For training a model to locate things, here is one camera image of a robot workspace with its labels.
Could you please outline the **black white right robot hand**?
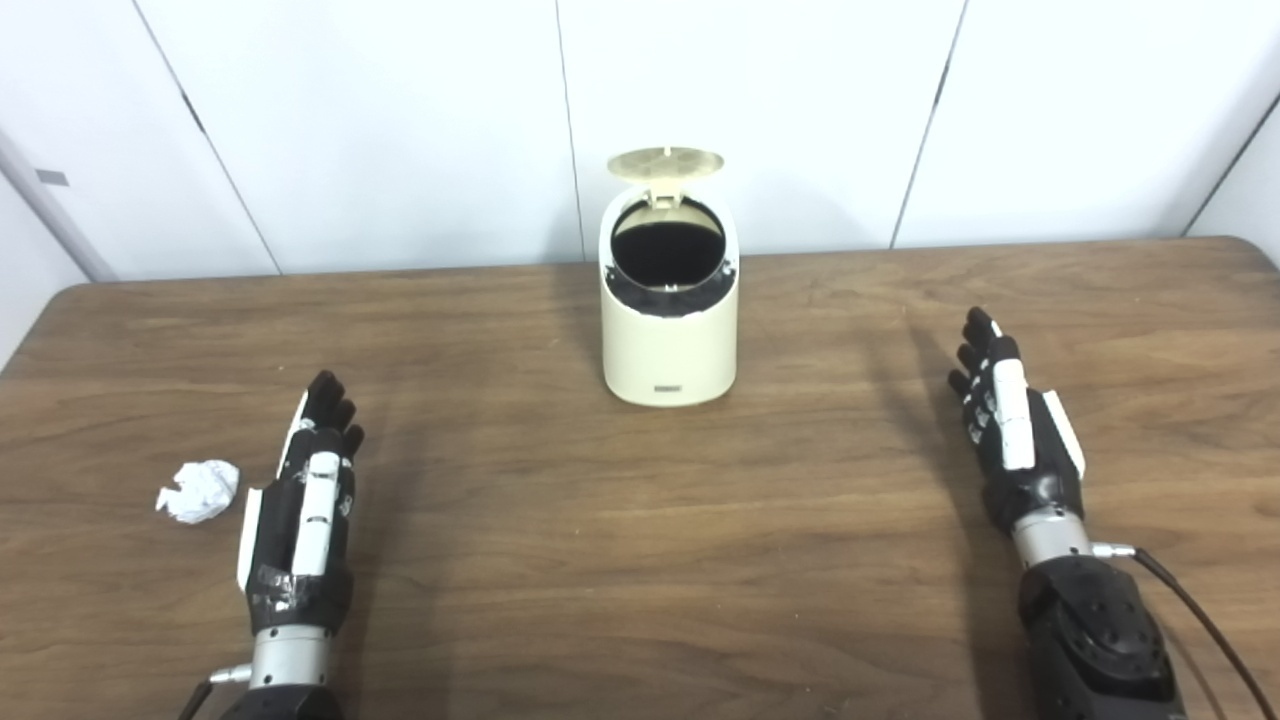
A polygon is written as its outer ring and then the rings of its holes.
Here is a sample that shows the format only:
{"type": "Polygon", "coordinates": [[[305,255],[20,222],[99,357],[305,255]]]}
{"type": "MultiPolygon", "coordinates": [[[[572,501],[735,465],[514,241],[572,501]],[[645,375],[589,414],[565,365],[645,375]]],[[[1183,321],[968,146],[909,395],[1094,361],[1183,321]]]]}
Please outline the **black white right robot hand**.
{"type": "Polygon", "coordinates": [[[1059,393],[1029,386],[1018,342],[982,307],[972,307],[948,374],[963,425],[986,479],[989,520],[1011,533],[1044,510],[1084,516],[1085,457],[1059,393]]]}

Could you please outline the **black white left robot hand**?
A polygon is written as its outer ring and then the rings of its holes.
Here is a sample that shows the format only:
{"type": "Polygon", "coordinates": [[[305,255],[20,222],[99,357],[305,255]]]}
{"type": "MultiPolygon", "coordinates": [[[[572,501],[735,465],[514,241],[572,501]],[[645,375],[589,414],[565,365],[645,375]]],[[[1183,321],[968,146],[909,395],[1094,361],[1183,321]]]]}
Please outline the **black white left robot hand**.
{"type": "Polygon", "coordinates": [[[236,578],[253,634],[291,625],[338,633],[352,605],[347,561],[364,428],[333,372],[303,392],[274,478],[246,493],[236,578]]]}

